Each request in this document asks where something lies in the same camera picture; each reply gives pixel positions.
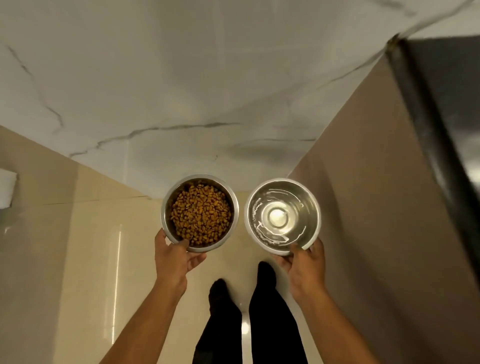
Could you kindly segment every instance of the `glossy floor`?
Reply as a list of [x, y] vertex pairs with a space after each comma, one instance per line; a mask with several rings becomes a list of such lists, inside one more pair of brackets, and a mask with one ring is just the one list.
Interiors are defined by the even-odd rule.
[[[155, 280], [161, 201], [2, 127], [0, 168], [19, 176], [12, 207], [0, 210], [0, 362], [96, 364]], [[237, 193], [240, 206], [247, 195]], [[247, 313], [263, 259], [271, 261], [240, 219], [232, 237], [188, 274], [159, 363], [192, 362], [216, 279], [226, 279]], [[319, 363], [286, 277], [275, 268], [310, 363]], [[242, 346], [251, 363], [247, 329]]]

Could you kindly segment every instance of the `person's right arm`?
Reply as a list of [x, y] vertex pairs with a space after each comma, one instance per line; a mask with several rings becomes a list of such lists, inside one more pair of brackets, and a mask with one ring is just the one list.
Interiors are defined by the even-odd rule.
[[378, 364], [360, 333], [325, 288], [325, 255], [317, 239], [310, 250], [292, 245], [293, 256], [275, 256], [288, 273], [290, 290], [307, 321], [325, 364]]

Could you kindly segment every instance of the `black pants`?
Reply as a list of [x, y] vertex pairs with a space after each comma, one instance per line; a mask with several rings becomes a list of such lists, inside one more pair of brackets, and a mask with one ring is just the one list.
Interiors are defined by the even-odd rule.
[[[275, 288], [259, 286], [249, 307], [254, 364], [307, 364], [297, 322]], [[241, 364], [241, 312], [232, 302], [207, 322], [193, 364]]]

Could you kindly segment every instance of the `bowl rim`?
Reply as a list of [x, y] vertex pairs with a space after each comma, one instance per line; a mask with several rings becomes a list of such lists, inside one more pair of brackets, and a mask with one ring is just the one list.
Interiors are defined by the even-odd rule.
[[230, 197], [233, 201], [233, 219], [232, 219], [232, 222], [230, 224], [230, 229], [227, 231], [225, 236], [222, 239], [220, 239], [218, 242], [216, 242], [215, 244], [212, 244], [212, 245], [209, 245], [209, 246], [204, 246], [204, 247], [201, 247], [201, 248], [195, 248], [195, 247], [188, 246], [188, 248], [187, 248], [187, 252], [204, 253], [204, 252], [208, 252], [210, 250], [214, 250], [214, 249], [218, 248], [219, 246], [223, 245], [227, 241], [227, 239], [230, 237], [230, 235], [233, 233], [233, 231], [235, 230], [235, 228], [237, 226], [237, 223], [238, 223], [238, 220], [239, 220], [239, 214], [240, 214], [240, 206], [239, 206], [237, 196], [235, 195], [235, 193], [233, 192], [231, 187], [229, 185], [227, 185], [225, 183], [225, 181], [223, 181], [222, 179], [220, 179], [218, 177], [212, 176], [210, 174], [192, 174], [190, 176], [182, 178], [181, 180], [175, 182], [172, 185], [172, 187], [168, 190], [167, 194], [163, 198], [162, 207], [160, 209], [160, 223], [162, 224], [162, 228], [163, 228], [163, 231], [165, 232], [165, 235], [168, 237], [168, 239], [173, 244], [177, 244], [177, 243], [179, 243], [179, 241], [177, 239], [175, 239], [175, 237], [170, 233], [170, 231], [168, 229], [165, 228], [165, 226], [167, 225], [167, 219], [166, 219], [166, 216], [165, 216], [166, 211], [167, 211], [167, 201], [170, 198], [170, 196], [176, 191], [176, 189], [178, 188], [179, 185], [181, 185], [182, 183], [188, 182], [189, 180], [193, 180], [193, 179], [207, 179], [207, 180], [212, 180], [212, 181], [215, 181], [215, 182], [221, 184], [226, 189], [226, 191], [230, 194]]
[[261, 184], [259, 184], [257, 187], [254, 188], [254, 190], [252, 191], [252, 193], [250, 193], [250, 195], [248, 196], [247, 198], [247, 202], [245, 202], [245, 207], [244, 207], [244, 211], [243, 211], [243, 218], [244, 218], [244, 222], [245, 222], [245, 228], [247, 229], [247, 232], [248, 234], [252, 237], [252, 239], [257, 243], [259, 244], [263, 249], [265, 249], [266, 251], [268, 251], [269, 253], [272, 253], [272, 254], [275, 254], [275, 255], [280, 255], [280, 256], [287, 256], [287, 255], [290, 255], [291, 253], [290, 252], [284, 252], [284, 251], [279, 251], [279, 250], [276, 250], [266, 244], [264, 244], [260, 239], [258, 239], [258, 237], [256, 236], [256, 234], [253, 232], [253, 229], [250, 225], [250, 216], [249, 216], [249, 213], [248, 213], [248, 210], [249, 210], [249, 205], [250, 205], [250, 202], [252, 201], [253, 199], [253, 196], [255, 196], [255, 194], [264, 186], [266, 186], [267, 184], [269, 183], [272, 183], [272, 182], [290, 182], [290, 183], [293, 183], [293, 184], [296, 184], [297, 186], [301, 187], [306, 193], [308, 193], [308, 195], [310, 196], [310, 198], [312, 199], [313, 203], [315, 204], [315, 208], [317, 210], [317, 227], [315, 228], [315, 233], [313, 234], [312, 238], [302, 246], [303, 250], [307, 250], [309, 249], [313, 242], [315, 241], [315, 239], [317, 239], [318, 237], [318, 234], [320, 233], [320, 227], [322, 225], [322, 214], [320, 212], [320, 205], [318, 204], [318, 201], [316, 199], [316, 197], [313, 195], [313, 193], [307, 188], [305, 187], [303, 184], [301, 184], [300, 182], [298, 181], [295, 181], [291, 178], [272, 178], [270, 180], [267, 180], [267, 181], [264, 181], [262, 182]]

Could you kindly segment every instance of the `bowl of kibble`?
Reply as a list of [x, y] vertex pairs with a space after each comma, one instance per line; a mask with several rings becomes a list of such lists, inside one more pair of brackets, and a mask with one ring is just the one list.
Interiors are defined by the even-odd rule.
[[221, 246], [239, 219], [239, 203], [221, 179], [195, 174], [178, 181], [167, 192], [161, 223], [172, 243], [187, 239], [189, 252], [208, 252]]

